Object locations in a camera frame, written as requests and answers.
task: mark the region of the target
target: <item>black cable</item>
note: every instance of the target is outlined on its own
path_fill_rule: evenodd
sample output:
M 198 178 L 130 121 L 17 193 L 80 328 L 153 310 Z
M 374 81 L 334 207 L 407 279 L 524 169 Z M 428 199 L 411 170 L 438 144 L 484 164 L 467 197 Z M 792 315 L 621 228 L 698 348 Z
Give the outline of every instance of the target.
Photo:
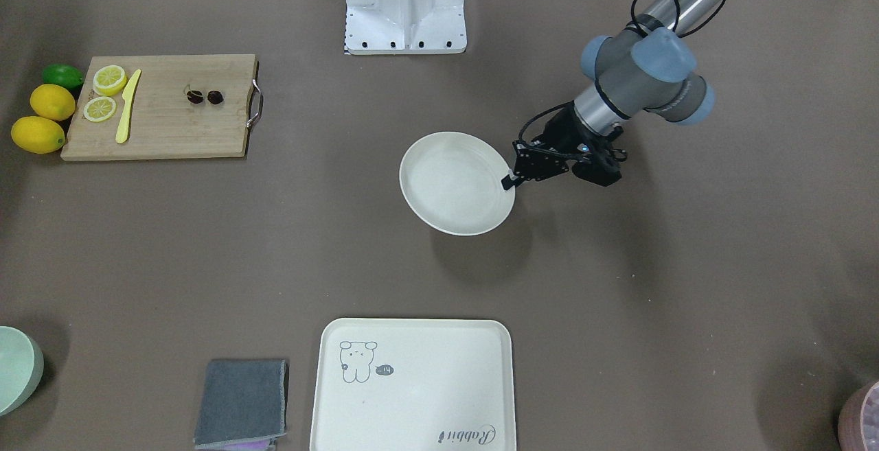
M 533 117 L 533 119 L 530 119 L 530 120 L 528 120 L 528 122 L 525 122 L 525 125 L 522 126 L 522 129 L 519 130 L 519 132 L 518 132 L 518 141 L 519 141 L 519 142 L 525 142 L 525 140 L 524 140 L 524 138 L 523 138 L 523 137 L 525 137 L 525 130 L 528 129 L 528 126 L 531 126 L 531 123 L 537 122 L 538 119 L 541 119 L 541 117 L 545 117 L 545 116 L 547 116 L 547 114 L 550 114 L 550 113 L 552 113 L 553 111 L 559 111 L 559 110 L 561 110 L 563 107 L 566 106 L 566 104 L 568 104 L 568 103 L 565 103 L 565 104 L 559 104 L 559 106 L 556 106 L 555 108 L 549 108 L 549 110 L 543 111 L 543 113 L 541 113 L 541 114 L 539 114 L 539 115 L 536 115 L 536 116 Z
M 689 36 L 690 34 L 695 34 L 696 32 L 699 32 L 699 29 L 701 29 L 701 28 L 705 27 L 706 25 L 708 25 L 709 22 L 711 22 L 711 20 L 712 20 L 714 17 L 716 17 L 718 13 L 720 13 L 720 10 L 723 8 L 723 5 L 725 5 L 725 4 L 726 4 L 726 0 L 721 0 L 721 1 L 720 1 L 720 5 L 715 9 L 714 13 L 712 13 L 711 16 L 709 16 L 709 17 L 707 17 L 707 19 L 705 19 L 705 22 L 702 22 L 702 23 L 699 25 L 699 27 L 696 27 L 695 29 L 693 29 L 693 30 L 691 30 L 691 31 L 689 31 L 689 32 L 685 32 L 685 33 L 681 34 L 681 38 L 685 38 L 685 37 Z
M 527 146 L 528 150 L 531 150 L 531 151 L 534 151 L 534 152 L 540 153 L 540 154 L 547 154 L 547 156 L 564 157 L 565 159 L 577 159 L 577 160 L 582 158 L 583 154 L 565 154 L 565 153 L 560 153 L 560 152 L 556 152 L 556 151 L 541 150 L 541 148 L 534 147 L 530 143 L 526 142 L 524 139 L 525 130 L 528 129 L 528 126 L 531 126 L 531 123 L 537 122 L 538 119 L 541 119 L 541 117 L 547 116 L 547 114 L 550 114 L 553 111 L 561 110 L 562 108 L 568 106 L 568 104 L 570 104 L 570 103 L 571 102 L 568 102 L 565 104 L 559 104 L 559 106 L 549 108 L 549 110 L 543 111 L 542 113 L 537 114 L 536 116 L 532 117 L 530 120 L 528 120 L 528 122 L 525 122 L 525 125 L 522 126 L 522 129 L 519 130 L 519 132 L 518 132 L 518 141 L 516 141 L 516 142 L 518 142 L 524 146 Z
M 677 15 L 674 17 L 674 27 L 672 27 L 672 32 L 678 32 L 678 23 L 681 22 L 681 0 L 672 0 L 674 1 L 674 9 Z M 637 6 L 638 0 L 632 0 L 632 7 L 629 9 L 629 16 L 632 17 L 632 23 L 635 24 L 635 28 L 638 29 L 643 35 L 647 35 L 647 32 L 644 29 L 641 29 L 640 23 L 638 23 L 638 19 L 635 17 L 635 6 Z

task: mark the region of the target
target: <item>white tray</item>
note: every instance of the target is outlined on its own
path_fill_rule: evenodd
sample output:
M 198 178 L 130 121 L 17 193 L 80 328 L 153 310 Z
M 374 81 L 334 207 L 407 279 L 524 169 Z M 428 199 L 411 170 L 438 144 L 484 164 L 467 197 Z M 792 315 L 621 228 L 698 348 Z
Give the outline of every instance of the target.
M 495 321 L 337 319 L 321 335 L 312 451 L 515 451 L 510 333 Z

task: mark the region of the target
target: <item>white metal stand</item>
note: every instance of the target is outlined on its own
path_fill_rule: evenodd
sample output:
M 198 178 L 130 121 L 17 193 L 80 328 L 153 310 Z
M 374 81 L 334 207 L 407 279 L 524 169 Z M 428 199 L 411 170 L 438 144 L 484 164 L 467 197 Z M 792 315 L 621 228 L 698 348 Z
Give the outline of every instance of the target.
M 346 0 L 345 52 L 449 54 L 467 47 L 464 0 Z

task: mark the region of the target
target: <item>folded cloth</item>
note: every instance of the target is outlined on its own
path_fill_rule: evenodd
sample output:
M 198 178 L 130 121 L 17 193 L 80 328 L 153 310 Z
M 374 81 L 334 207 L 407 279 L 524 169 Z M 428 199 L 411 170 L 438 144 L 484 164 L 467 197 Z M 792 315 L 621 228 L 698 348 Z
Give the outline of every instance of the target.
M 195 427 L 196 449 L 260 443 L 285 435 L 285 360 L 211 360 Z

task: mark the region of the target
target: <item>lemon slice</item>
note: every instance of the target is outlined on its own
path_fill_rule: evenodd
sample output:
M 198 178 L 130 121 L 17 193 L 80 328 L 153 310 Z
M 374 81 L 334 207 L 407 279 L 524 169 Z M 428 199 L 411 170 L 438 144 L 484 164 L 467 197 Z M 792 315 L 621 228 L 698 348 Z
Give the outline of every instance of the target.
M 116 113 L 116 101 L 106 95 L 95 97 L 82 108 L 82 116 L 85 116 L 89 122 L 95 123 L 106 122 L 113 113 Z
M 128 78 L 119 65 L 107 65 L 95 72 L 92 89 L 100 95 L 114 95 L 125 87 Z

